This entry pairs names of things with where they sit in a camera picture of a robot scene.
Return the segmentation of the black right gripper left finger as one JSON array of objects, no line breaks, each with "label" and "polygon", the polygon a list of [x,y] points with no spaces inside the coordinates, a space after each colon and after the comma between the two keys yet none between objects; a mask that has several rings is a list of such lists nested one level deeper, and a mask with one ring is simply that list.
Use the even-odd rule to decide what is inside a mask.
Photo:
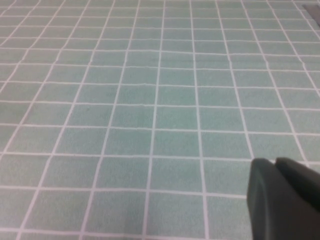
[{"label": "black right gripper left finger", "polygon": [[252,160],[247,188],[247,207],[254,240],[318,240],[319,215],[277,215],[274,212],[275,163]]}]

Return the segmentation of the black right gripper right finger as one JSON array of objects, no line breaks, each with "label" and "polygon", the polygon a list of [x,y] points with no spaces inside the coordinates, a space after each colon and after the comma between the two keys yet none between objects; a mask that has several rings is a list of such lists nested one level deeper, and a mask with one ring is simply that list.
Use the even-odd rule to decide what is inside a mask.
[{"label": "black right gripper right finger", "polygon": [[275,161],[274,212],[277,215],[319,215],[320,175],[287,157]]}]

